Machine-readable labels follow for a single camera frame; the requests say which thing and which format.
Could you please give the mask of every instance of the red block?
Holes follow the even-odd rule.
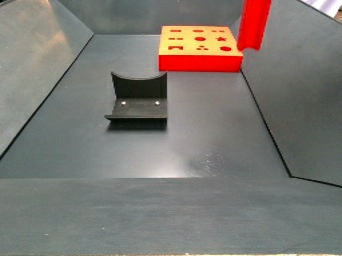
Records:
[[[243,54],[227,27],[164,26],[159,70],[239,72]]]
[[[259,50],[271,8],[271,0],[245,0],[238,49]]]

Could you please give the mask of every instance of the red vertical bar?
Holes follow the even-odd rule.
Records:
[[[238,49],[261,49],[271,0],[245,0]]]

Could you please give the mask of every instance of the black plastic part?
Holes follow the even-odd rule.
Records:
[[[167,73],[148,79],[131,79],[112,73],[112,82],[116,101],[112,114],[104,116],[108,120],[167,120]]]

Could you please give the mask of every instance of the metal panel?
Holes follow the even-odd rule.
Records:
[[[297,179],[0,180],[0,195],[1,255],[342,252],[342,189]]]
[[[55,0],[0,8],[0,155],[74,62],[92,32]]]
[[[335,17],[342,6],[342,0],[302,0],[330,17]]]
[[[342,24],[299,1],[275,0],[247,77],[291,174],[342,185]]]
[[[11,147],[0,177],[287,176],[241,73],[170,72],[167,129],[112,129],[103,117],[114,105],[111,72],[159,75],[158,47],[159,36],[94,37]]]
[[[59,0],[96,34],[160,34],[164,25],[231,25],[241,0]]]

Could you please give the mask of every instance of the red shape sorter board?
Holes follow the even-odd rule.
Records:
[[[159,70],[239,72],[242,60],[227,27],[163,26]]]

